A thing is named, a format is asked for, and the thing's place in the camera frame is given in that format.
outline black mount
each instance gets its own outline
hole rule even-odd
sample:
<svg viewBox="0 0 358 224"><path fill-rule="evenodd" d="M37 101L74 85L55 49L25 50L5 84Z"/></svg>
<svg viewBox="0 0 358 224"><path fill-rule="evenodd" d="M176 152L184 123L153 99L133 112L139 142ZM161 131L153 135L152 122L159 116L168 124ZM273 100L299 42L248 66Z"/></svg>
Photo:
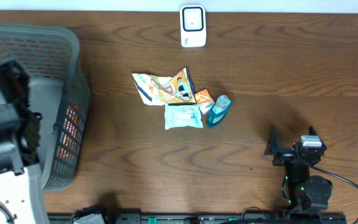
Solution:
<svg viewBox="0 0 358 224"><path fill-rule="evenodd" d="M278 146L277 134L272 127L265 155L274 156L274 166L285 166L282 192L287 197L287 186L290 209L283 211L283 216L289 218L293 213L320 216L328 208L332 182L318 175L310 177L309 167L301 161L302 158L313 166L320 161L325 150L326 145L312 126L309 128L309 135L302 136L301 141L295 142L291 149Z"/></svg>
<svg viewBox="0 0 358 224"><path fill-rule="evenodd" d="M41 115L29 109L29 76L16 62L0 65L0 173L23 174L39 162Z"/></svg>

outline teal bottle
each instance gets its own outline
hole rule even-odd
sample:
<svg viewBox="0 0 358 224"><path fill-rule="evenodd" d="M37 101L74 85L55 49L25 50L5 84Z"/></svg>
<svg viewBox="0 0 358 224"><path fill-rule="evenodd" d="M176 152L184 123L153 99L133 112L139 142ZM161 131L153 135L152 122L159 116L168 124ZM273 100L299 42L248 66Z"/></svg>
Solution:
<svg viewBox="0 0 358 224"><path fill-rule="evenodd" d="M218 125L223 121L224 117L227 115L227 111L231 106L231 100L223 95L218 98L216 104L209 111L209 117L206 121L208 127L212 128Z"/></svg>

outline candy wrapper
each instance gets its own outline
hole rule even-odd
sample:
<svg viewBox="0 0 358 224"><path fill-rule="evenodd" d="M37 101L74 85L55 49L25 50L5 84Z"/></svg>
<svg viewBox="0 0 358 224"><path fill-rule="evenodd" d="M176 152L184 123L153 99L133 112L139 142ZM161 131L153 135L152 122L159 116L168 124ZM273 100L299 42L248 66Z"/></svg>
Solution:
<svg viewBox="0 0 358 224"><path fill-rule="evenodd" d="M137 90L146 105L162 106L165 103L196 103L194 87L188 68L174 77L133 73Z"/></svg>
<svg viewBox="0 0 358 224"><path fill-rule="evenodd" d="M202 128L200 105L165 105L165 129L178 127Z"/></svg>
<svg viewBox="0 0 358 224"><path fill-rule="evenodd" d="M202 114L207 114L210 109L214 106L214 99L212 96L208 93L208 90L202 90L196 93L195 95L196 101L198 104L200 104L200 110Z"/></svg>

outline gray plastic basket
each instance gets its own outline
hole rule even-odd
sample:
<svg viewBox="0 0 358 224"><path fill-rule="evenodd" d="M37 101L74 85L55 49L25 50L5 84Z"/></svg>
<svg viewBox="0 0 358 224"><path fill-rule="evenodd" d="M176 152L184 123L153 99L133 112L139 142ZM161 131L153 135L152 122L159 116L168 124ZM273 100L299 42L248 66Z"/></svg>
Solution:
<svg viewBox="0 0 358 224"><path fill-rule="evenodd" d="M0 23L0 63L18 60L30 75L30 109L42 113L38 155L42 188L74 179L90 89L78 65L76 35L62 27Z"/></svg>

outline wooden table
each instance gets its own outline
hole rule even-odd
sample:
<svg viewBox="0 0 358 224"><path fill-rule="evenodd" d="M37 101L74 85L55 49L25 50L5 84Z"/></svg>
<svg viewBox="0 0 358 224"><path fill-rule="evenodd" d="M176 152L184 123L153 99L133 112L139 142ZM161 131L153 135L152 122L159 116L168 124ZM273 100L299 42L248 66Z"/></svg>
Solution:
<svg viewBox="0 0 358 224"><path fill-rule="evenodd" d="M200 49L181 47L177 12L0 11L0 21L63 26L80 39L91 106L75 181L45 194L49 212L286 206L284 168L264 155L272 124L286 146L315 126L328 145L318 167L358 183L358 15L207 13ZM219 126L164 130L164 107L144 105L131 79L185 66L196 91L233 100ZM358 190L323 176L334 184L329 211L352 223Z"/></svg>

